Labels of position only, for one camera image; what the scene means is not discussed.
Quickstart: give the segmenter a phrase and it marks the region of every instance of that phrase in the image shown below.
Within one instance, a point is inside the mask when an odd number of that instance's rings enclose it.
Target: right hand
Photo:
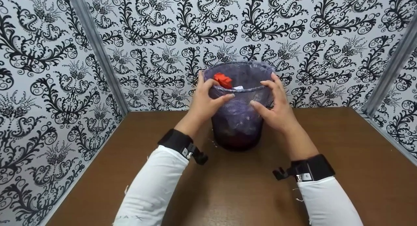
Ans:
[[[269,110],[261,103],[254,100],[250,102],[250,105],[264,118],[265,122],[271,128],[274,128],[283,134],[287,134],[299,126],[299,124],[288,103],[286,92],[280,78],[272,73],[271,79],[273,81],[265,80],[261,81],[261,84],[271,88],[274,96],[274,107]]]

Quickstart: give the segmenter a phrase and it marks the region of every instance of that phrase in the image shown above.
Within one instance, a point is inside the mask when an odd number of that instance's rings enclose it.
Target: trash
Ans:
[[[213,76],[213,79],[219,82],[220,86],[223,88],[231,89],[232,88],[232,79],[225,76],[222,73],[217,73]]]
[[[236,90],[243,90],[244,88],[243,88],[243,86],[242,86],[242,85],[240,85],[240,86],[233,87],[233,89],[236,89]]]

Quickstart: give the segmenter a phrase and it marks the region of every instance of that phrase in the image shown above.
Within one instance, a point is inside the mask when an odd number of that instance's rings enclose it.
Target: black wrist strap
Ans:
[[[286,179],[289,176],[301,175],[303,181],[317,181],[332,177],[336,173],[324,155],[319,154],[309,159],[295,161],[286,171],[283,168],[272,172],[277,180]]]
[[[173,149],[188,160],[192,156],[197,164],[204,165],[209,157],[204,152],[200,152],[193,142],[188,135],[171,129],[158,141],[158,145]]]

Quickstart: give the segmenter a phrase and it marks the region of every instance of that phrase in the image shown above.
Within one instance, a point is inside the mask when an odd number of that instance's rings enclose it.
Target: left hand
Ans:
[[[219,82],[214,79],[208,79],[204,82],[203,71],[200,70],[198,72],[197,88],[194,92],[190,110],[175,126],[175,130],[187,134],[194,139],[200,126],[211,118],[222,105],[234,98],[234,94],[226,94],[217,99],[210,98],[209,90],[213,85],[219,86]]]

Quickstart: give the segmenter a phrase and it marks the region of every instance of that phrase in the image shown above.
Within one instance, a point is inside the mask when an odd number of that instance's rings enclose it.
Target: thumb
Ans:
[[[215,104],[217,108],[220,108],[222,105],[230,101],[232,98],[234,98],[234,94],[226,94],[217,99],[214,99],[213,104]]]
[[[263,118],[267,117],[268,114],[271,112],[268,110],[265,106],[263,106],[261,103],[251,100],[249,103]]]

